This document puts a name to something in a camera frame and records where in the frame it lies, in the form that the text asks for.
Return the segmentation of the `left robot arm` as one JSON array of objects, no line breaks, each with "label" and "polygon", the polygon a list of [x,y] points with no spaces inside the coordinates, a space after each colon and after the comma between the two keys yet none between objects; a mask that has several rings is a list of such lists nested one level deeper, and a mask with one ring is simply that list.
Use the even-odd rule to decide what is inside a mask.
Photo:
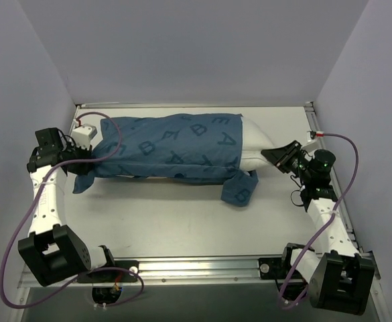
[{"label": "left robot arm", "polygon": [[109,281],[117,268],[106,246],[90,249],[64,220],[64,188],[69,174],[83,175],[92,170],[91,141],[96,127],[78,126],[67,136],[56,127],[36,132],[27,170],[34,191],[28,236],[19,240],[20,256],[42,286],[89,272]]}]

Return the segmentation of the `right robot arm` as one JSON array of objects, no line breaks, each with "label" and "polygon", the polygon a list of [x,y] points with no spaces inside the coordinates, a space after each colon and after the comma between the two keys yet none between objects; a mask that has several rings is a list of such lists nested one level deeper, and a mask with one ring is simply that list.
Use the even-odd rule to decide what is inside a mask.
[{"label": "right robot arm", "polygon": [[375,266],[351,241],[338,209],[342,199],[330,184],[335,155],[317,149],[308,156],[297,141],[261,154],[300,181],[302,205],[316,229],[306,244],[287,244],[279,259],[279,269],[286,276],[279,287],[285,309],[308,299],[313,308],[362,315]]}]

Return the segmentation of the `blue cartoon print pillowcase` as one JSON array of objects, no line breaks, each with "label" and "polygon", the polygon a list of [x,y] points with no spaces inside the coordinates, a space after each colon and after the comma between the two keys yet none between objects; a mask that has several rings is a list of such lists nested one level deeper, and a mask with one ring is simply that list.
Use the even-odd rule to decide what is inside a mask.
[{"label": "blue cartoon print pillowcase", "polygon": [[100,121],[102,140],[92,157],[100,161],[74,180],[73,192],[96,178],[172,178],[186,183],[221,184],[221,200],[249,204],[258,184],[255,170],[243,170],[243,118],[238,114],[174,114],[114,117]]}]

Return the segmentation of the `white pillow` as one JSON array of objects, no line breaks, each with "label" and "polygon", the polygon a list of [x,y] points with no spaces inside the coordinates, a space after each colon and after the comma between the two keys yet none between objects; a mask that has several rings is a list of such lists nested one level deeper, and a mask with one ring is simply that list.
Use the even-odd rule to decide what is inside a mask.
[{"label": "white pillow", "polygon": [[274,149],[270,137],[252,120],[241,117],[242,121],[242,150],[239,168],[242,171],[257,170],[271,163],[262,155],[262,150]]}]

